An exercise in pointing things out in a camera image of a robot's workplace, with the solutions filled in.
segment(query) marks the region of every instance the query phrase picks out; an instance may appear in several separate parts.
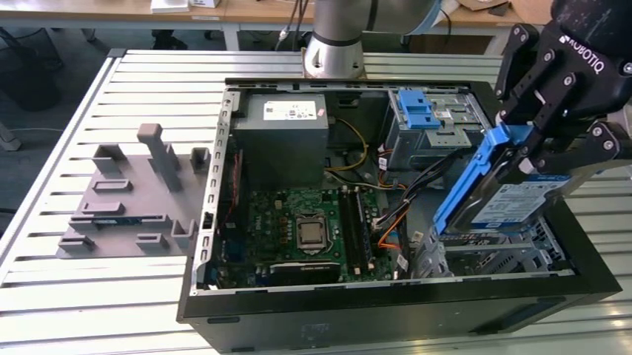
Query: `label sticker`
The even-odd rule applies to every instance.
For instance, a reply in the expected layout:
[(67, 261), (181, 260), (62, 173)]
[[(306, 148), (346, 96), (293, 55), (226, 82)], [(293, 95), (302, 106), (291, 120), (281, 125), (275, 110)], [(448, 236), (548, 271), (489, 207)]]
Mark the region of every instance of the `label sticker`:
[(401, 254), (397, 256), (397, 265), (400, 265), (400, 267), (408, 271), (408, 260)]
[(377, 165), (380, 166), (380, 170), (388, 170), (388, 159), (386, 158), (378, 158), (377, 159)]
[(217, 16), (191, 16), (191, 20), (219, 21)]
[(499, 228), (524, 222), (547, 202), (545, 194), (569, 179), (569, 175), (532, 175), (520, 185), (503, 185), (472, 224), (477, 228)]
[(434, 111), (436, 118), (452, 118), (450, 110), (446, 109), (445, 111)]
[(263, 120), (316, 120), (318, 118), (316, 105), (314, 101), (269, 101), (263, 105)]
[(424, 233), (421, 233), (420, 231), (414, 231), (410, 241), (413, 243), (420, 243), (422, 241), (422, 238), (424, 238)]

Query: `power supply label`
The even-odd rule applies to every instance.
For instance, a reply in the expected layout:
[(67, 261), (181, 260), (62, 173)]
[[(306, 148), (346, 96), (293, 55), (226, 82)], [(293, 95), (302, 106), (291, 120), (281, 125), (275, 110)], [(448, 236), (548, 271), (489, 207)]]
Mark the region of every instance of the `power supply label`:
[(316, 105), (316, 101), (269, 101), (263, 105), (263, 120), (316, 120), (318, 118)]
[(520, 224), (547, 202), (547, 193), (569, 180), (569, 175), (531, 175), (519, 185), (504, 184), (472, 220), (472, 227), (496, 229)]

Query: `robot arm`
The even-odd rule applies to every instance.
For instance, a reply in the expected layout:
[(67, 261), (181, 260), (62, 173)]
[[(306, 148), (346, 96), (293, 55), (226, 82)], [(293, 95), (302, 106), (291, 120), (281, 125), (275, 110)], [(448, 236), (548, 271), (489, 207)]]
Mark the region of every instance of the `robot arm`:
[(497, 126), (434, 216), (438, 233), (521, 229), (595, 173), (632, 163), (631, 14), (628, 1), (556, 0), (541, 34), (513, 28)]
[(362, 31), (424, 33), (440, 9), (441, 0), (317, 0), (313, 39), (303, 58), (306, 75), (365, 76)]

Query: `floor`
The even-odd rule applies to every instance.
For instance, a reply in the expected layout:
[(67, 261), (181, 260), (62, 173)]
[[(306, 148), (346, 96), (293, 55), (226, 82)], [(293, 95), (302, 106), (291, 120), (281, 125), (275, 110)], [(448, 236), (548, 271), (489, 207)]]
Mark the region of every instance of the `floor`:
[[(55, 72), (55, 80), (63, 93), (62, 101), (43, 112), (26, 112), (0, 93), (0, 121), (10, 129), (64, 129), (86, 90), (92, 83), (110, 48), (151, 49), (154, 38), (148, 30), (98, 30), (96, 41), (88, 43), (79, 30), (48, 30), (64, 68)], [(226, 50), (222, 33), (213, 32), (211, 40), (198, 30), (177, 31), (190, 50)], [(278, 38), (277, 32), (242, 32), (242, 50), (270, 50)], [(368, 34), (362, 39), (366, 52), (405, 53), (400, 37), (389, 34)], [(290, 44), (282, 47), (289, 50)], [(60, 132), (22, 130), (14, 133), (23, 146), (18, 152), (0, 150), (0, 209), (18, 209), (40, 172)], [(10, 225), (11, 215), (0, 213), (0, 235)]]

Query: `orange wire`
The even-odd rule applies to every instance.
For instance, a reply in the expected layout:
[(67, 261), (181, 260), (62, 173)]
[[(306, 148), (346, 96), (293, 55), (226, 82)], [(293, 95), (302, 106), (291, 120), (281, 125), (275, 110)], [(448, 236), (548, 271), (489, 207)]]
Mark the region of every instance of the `orange wire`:
[[(386, 183), (384, 183), (384, 180), (382, 180), (382, 175), (384, 175), (384, 170), (380, 171), (380, 174), (377, 175), (377, 181), (380, 183), (380, 186), (381, 187), (386, 187), (386, 188), (392, 188), (393, 185), (388, 185)], [(397, 185), (397, 187), (400, 187), (401, 189), (406, 189), (406, 185), (404, 185), (402, 183)]]
[(396, 229), (397, 225), (400, 224), (400, 222), (402, 221), (404, 217), (406, 216), (406, 213), (410, 211), (410, 207), (406, 209), (406, 211), (397, 217), (396, 219), (396, 222), (392, 224), (392, 226), (388, 228), (386, 232), (384, 233), (382, 235), (382, 238), (380, 239), (380, 241), (377, 242), (377, 246), (381, 247), (381, 248), (400, 248), (398, 246), (394, 246), (393, 244), (389, 244), (389, 243), (385, 243), (384, 241), (386, 240), (386, 237), (389, 235), (389, 233), (393, 231), (393, 229)]

